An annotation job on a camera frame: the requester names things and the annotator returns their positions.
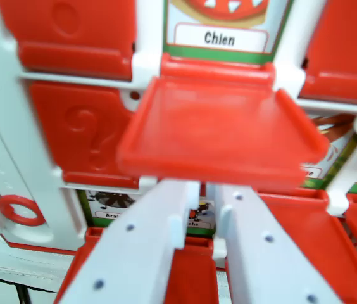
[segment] red ring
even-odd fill
[[[16,214],[14,208],[11,206],[20,205],[32,210],[36,217],[28,218],[22,217],[19,214]],[[14,223],[24,225],[24,226],[40,226],[45,223],[45,218],[42,215],[41,211],[36,202],[31,201],[28,198],[23,198],[18,195],[5,195],[0,198],[0,212],[9,220],[12,220]]]

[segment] spider illustration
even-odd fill
[[[127,194],[101,191],[95,192],[94,194],[90,192],[87,199],[89,201],[98,201],[103,205],[100,207],[101,209],[107,209],[107,207],[128,208],[130,205],[135,203],[135,200]]]
[[[198,215],[205,213],[205,211],[208,210],[209,207],[210,204],[205,202],[200,202],[197,210],[190,210],[189,218],[191,220],[194,220],[195,222],[199,222],[200,219],[198,218]]]

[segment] screw hole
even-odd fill
[[[132,91],[129,96],[133,100],[139,100],[139,98],[141,98],[141,95],[137,91]]]
[[[93,288],[94,288],[94,290],[100,290],[101,288],[103,288],[104,287],[104,281],[103,280],[101,280],[101,279],[98,279],[95,283],[94,283],[94,286],[93,286]]]
[[[243,195],[242,195],[241,193],[239,193],[239,192],[235,192],[235,193],[234,193],[234,197],[235,197],[235,199],[237,199],[238,201],[243,200]]]
[[[271,234],[267,234],[265,236],[265,240],[266,240],[266,242],[272,243],[272,242],[274,242],[274,237]]]
[[[306,70],[308,68],[308,63],[309,63],[309,59],[307,59],[307,57],[305,57],[305,59],[303,61],[303,65],[301,66],[301,68]]]
[[[130,225],[127,226],[127,231],[132,231],[132,230],[134,230],[134,229],[135,229],[135,226],[132,225],[132,224],[130,224]]]
[[[318,303],[318,298],[314,294],[309,294],[306,297],[306,300],[308,301],[308,303]]]

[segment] red plastic door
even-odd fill
[[[115,162],[116,145],[132,112],[117,89],[34,82],[32,100],[57,165],[67,182],[137,187]]]
[[[31,70],[131,79],[135,0],[0,0]]]

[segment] white label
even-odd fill
[[[195,222],[193,220],[189,220],[188,226],[189,227],[195,227],[195,228],[207,228],[207,229],[211,228],[211,224],[210,223]]]
[[[111,212],[102,212],[102,211],[96,211],[96,217],[101,217],[103,219],[117,219],[120,216],[119,213],[111,213]]]
[[[311,167],[302,167],[302,169],[305,170],[306,174],[305,177],[311,177],[312,179],[317,179],[319,178],[322,169],[319,168],[311,168]]]
[[[268,34],[262,30],[210,27],[201,24],[179,23],[174,43],[209,49],[227,49],[261,53]]]

